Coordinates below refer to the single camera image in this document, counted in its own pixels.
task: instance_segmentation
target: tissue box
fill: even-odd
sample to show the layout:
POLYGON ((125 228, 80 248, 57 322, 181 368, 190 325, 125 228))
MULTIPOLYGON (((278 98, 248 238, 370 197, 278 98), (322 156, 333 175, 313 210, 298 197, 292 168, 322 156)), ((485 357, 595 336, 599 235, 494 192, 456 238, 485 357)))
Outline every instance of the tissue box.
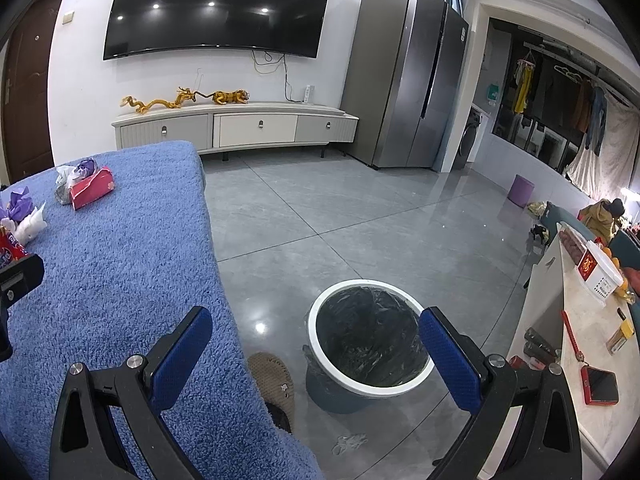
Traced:
POLYGON ((71 203, 74 210, 77 211, 82 206, 98 200, 101 196, 113 191, 115 187, 111 170, 106 166, 101 168, 92 176, 88 176, 71 187, 71 203))

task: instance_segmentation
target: washing machine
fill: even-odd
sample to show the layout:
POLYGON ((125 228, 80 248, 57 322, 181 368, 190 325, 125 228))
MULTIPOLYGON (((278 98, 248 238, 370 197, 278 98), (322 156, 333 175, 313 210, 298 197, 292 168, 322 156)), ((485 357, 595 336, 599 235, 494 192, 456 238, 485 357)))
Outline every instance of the washing machine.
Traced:
POLYGON ((465 131, 462 133, 462 139, 460 139, 456 158, 453 160, 452 170, 461 170, 465 167, 466 160, 469 158, 469 153, 471 153, 471 148, 476 141, 476 132, 478 131, 480 121, 482 121, 480 112, 475 108, 471 108, 471 110, 469 110, 469 117, 466 120, 465 131))

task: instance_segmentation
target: tv stand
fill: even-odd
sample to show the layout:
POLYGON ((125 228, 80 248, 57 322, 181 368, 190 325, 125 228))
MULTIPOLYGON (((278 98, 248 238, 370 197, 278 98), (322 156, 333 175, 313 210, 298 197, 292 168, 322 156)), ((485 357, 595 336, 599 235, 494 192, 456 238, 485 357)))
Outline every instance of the tv stand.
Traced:
POLYGON ((199 153, 275 146, 353 142, 358 118, 328 106, 304 103, 214 103, 130 113, 113 123, 119 150, 164 140, 188 140, 199 153))

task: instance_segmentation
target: purple stool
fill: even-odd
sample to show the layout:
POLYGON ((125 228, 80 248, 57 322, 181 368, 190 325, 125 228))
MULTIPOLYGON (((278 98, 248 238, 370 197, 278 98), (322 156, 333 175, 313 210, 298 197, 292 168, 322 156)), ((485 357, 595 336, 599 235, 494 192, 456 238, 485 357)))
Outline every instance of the purple stool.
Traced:
POLYGON ((507 198, 511 200, 516 206, 525 208, 529 203, 531 193, 533 193, 533 189, 535 187, 535 184, 529 182, 523 176, 516 175, 507 198))

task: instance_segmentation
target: golden dragon figurine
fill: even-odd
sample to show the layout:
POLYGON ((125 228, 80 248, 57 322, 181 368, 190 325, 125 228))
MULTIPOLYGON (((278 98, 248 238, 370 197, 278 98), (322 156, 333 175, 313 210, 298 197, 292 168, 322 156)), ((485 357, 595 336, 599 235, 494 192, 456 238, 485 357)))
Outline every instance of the golden dragon figurine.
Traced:
POLYGON ((146 114, 153 105, 163 105, 167 108, 181 108, 182 103, 188 100, 196 102, 196 93, 192 92, 189 88, 182 88, 178 86, 178 95, 173 103, 165 101, 164 99, 154 99, 148 104, 144 104, 142 101, 136 101, 132 96, 128 95, 122 99, 120 106, 132 106, 139 114, 146 114))
POLYGON ((227 103, 240 103, 246 104, 249 100, 249 92, 246 90, 236 90, 235 92, 213 92, 213 94, 204 95, 197 90, 192 92, 190 88, 182 88, 178 86, 178 96, 173 103, 165 101, 164 99, 154 99, 149 104, 144 104, 142 101, 136 101, 132 96, 128 95, 122 99, 120 106, 126 106, 127 104, 134 107, 139 114, 146 114, 153 105, 163 105, 167 108, 181 108, 182 103, 188 100, 196 102, 196 95, 200 95, 205 99, 211 98, 215 104, 225 105, 227 103))

